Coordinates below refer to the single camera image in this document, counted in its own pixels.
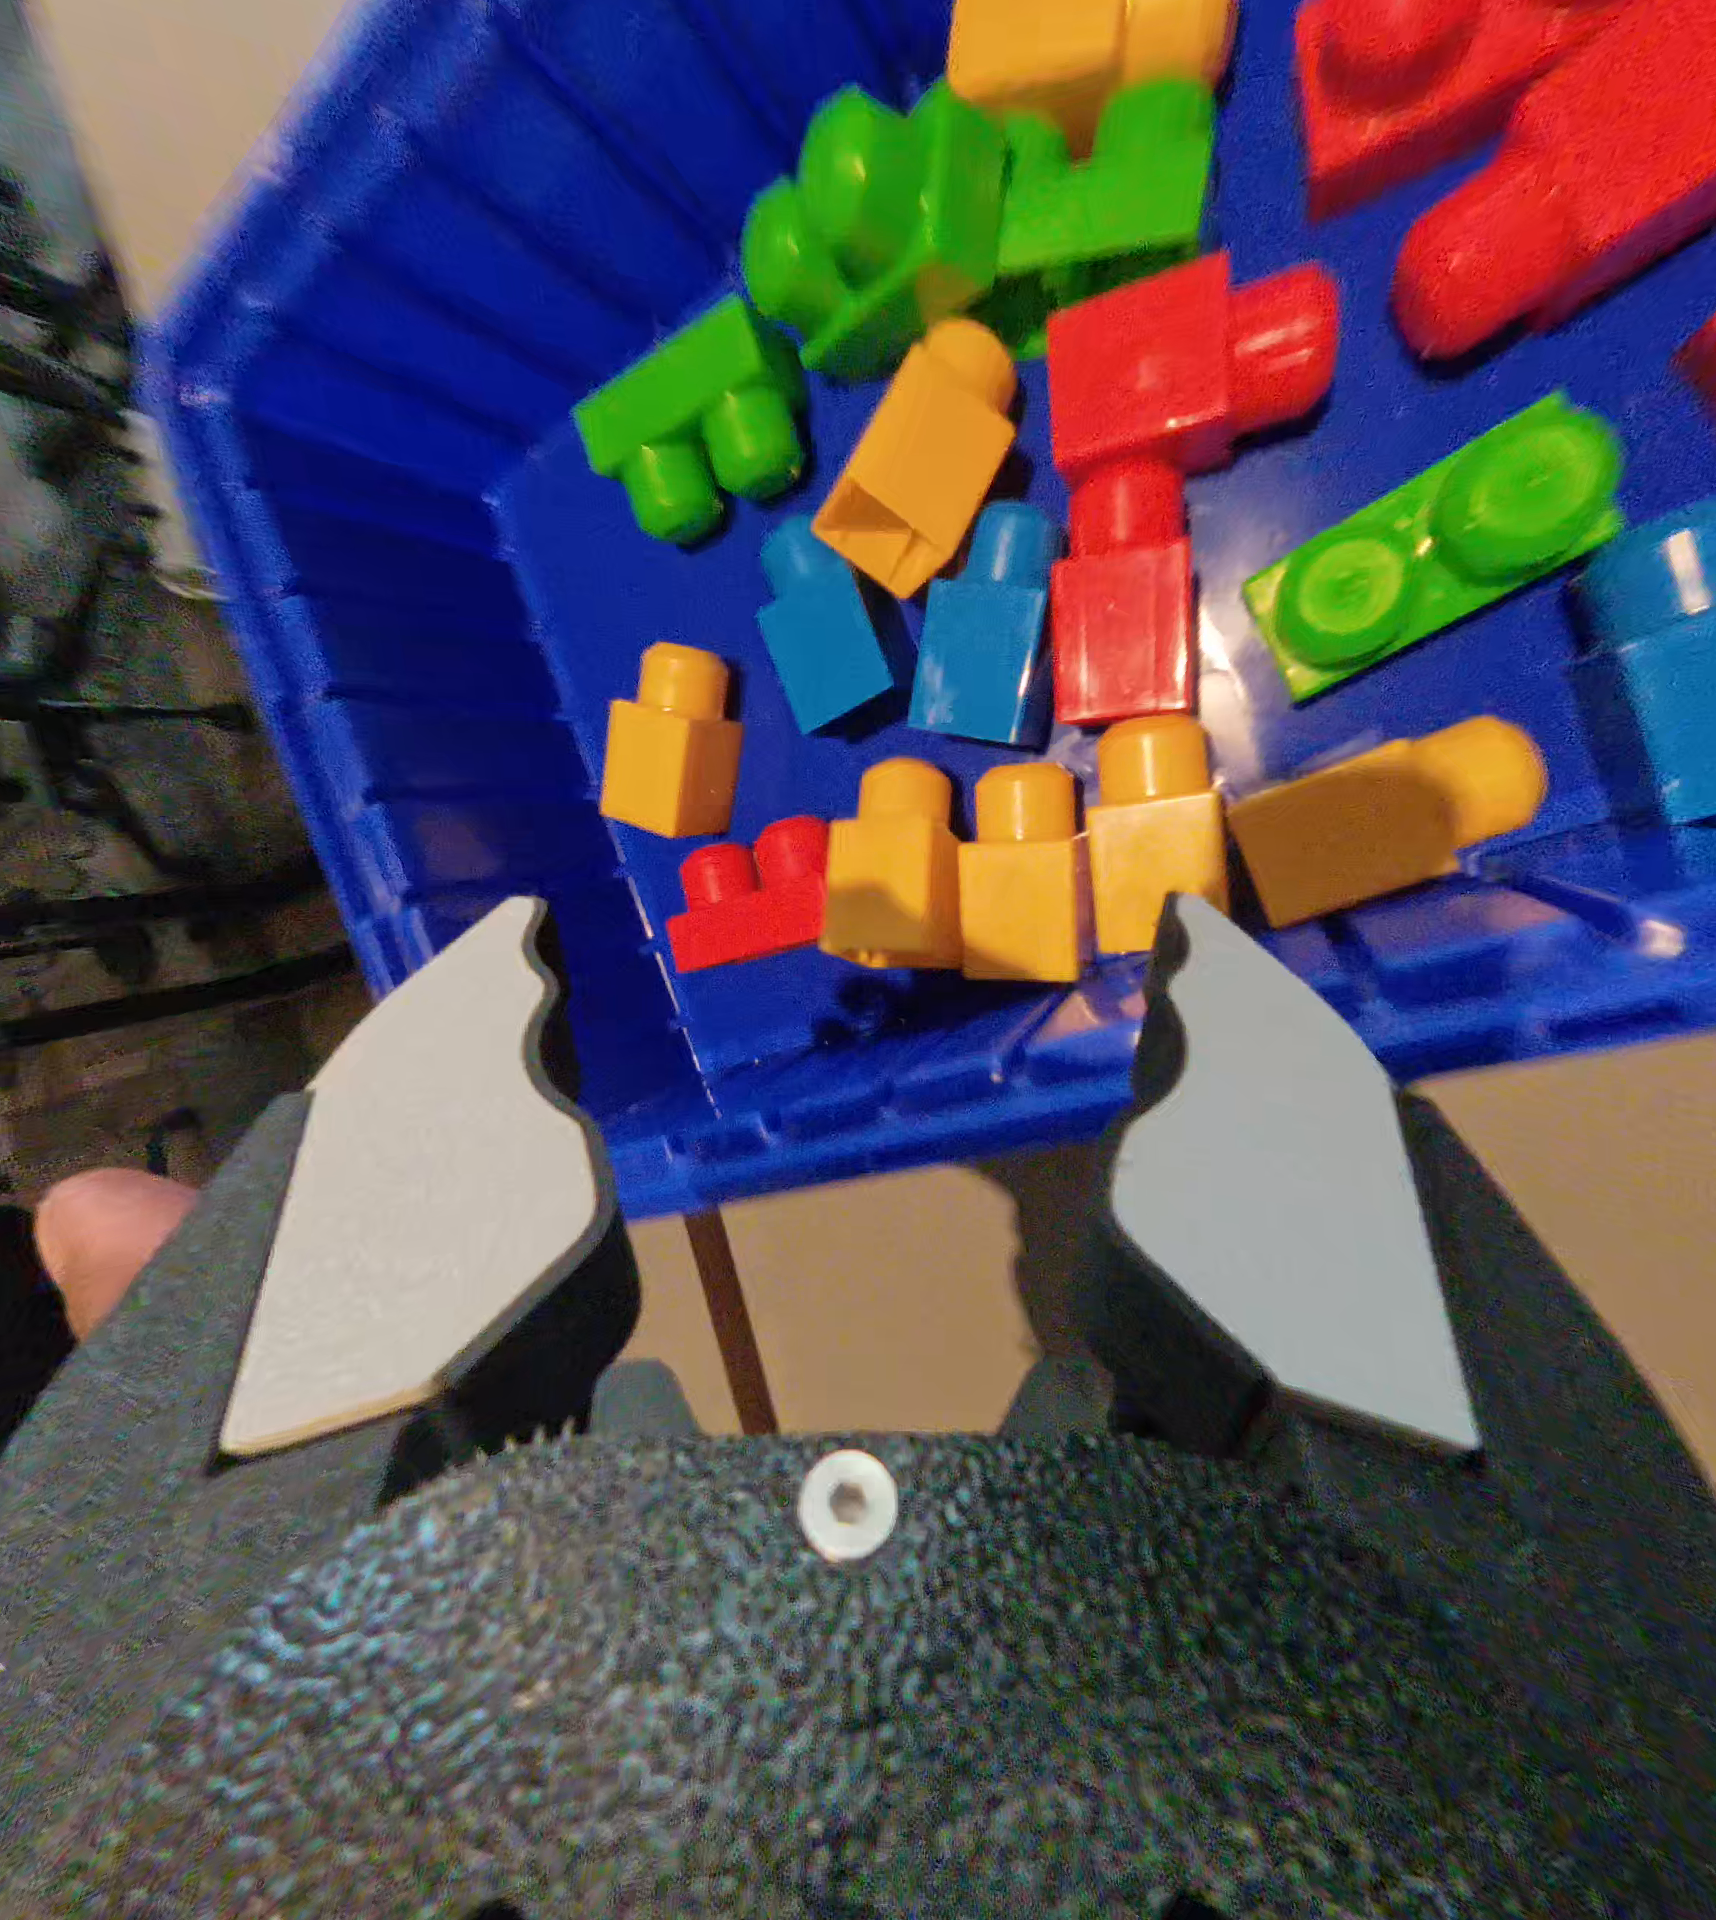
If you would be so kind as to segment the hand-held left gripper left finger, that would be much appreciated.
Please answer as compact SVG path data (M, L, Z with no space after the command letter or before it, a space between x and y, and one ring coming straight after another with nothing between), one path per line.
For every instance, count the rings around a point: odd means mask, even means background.
M526 1434L635 1329L614 1165L576 1102L555 917L510 897L391 991L307 1087L220 1450L387 1418Z

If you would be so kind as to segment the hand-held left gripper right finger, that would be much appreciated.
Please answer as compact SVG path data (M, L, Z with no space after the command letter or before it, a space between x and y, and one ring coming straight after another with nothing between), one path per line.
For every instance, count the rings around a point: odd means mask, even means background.
M1134 1106L1097 1224L1097 1341L1145 1407L1227 1444L1265 1398L1433 1456L1485 1436L1406 1147L1352 1025L1205 898L1164 901Z

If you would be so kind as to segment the blue plastic bin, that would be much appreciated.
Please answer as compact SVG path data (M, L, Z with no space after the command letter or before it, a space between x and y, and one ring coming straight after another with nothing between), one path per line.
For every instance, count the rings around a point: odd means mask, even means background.
M1716 495L1716 424L1672 353L1716 309L1716 227L1558 330L1430 371L1395 255L1477 157L1305 215L1298 5L1241 5L1213 231L1237 277L1321 260L1336 387L1185 484L1213 772L1242 795L1501 715L1539 818L1448 875L1281 934L1400 1082L1716 1032L1716 818L1614 807L1568 661L1562 578L1294 706L1242 584L1532 400L1624 444L1645 523ZM731 838L853 811L878 756L1002 761L903 723L800 734L756 624L761 542L814 509L882 392L814 385L816 466L681 550L584 462L572 404L737 291L752 194L846 83L911 103L950 5L370 5L313 66L150 345L150 391L271 739L377 991L510 894L552 903L581 1061L630 1213L1097 1136L1124 1102L1140 959L1078 987L874 972L814 949L679 974L679 843L600 811L607 707L654 642L734 669Z

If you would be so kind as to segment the pile of mega blocks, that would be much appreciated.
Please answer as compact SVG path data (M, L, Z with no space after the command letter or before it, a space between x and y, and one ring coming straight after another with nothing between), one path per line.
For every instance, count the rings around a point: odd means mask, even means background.
M617 829L681 1011L878 1017L932 956L835 959L768 901L750 836L848 811L860 765L953 784L1017 748L1087 781L1103 972L1140 966L1170 890L1216 884L1339 1011L1439 1026L1553 1012L1716 1025L1716 202L1571 314L1460 356L1400 321L1404 212L1316 231L1316 7L1259 5L1232 108L1127 79L1093 157L1004 118L1010 260L968 313L1035 356L968 558L871 657L869 554L907 482L861 482L849 555L811 529L903 354L809 376L814 491L746 509L705 560L633 535L647 612L695 612L748 696L739 823Z

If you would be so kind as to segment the person's left hand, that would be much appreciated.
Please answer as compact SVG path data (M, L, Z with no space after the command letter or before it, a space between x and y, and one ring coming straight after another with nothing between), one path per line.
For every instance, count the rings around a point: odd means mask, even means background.
M74 1171L34 1210L34 1248L85 1341L195 1211L201 1191L132 1167Z

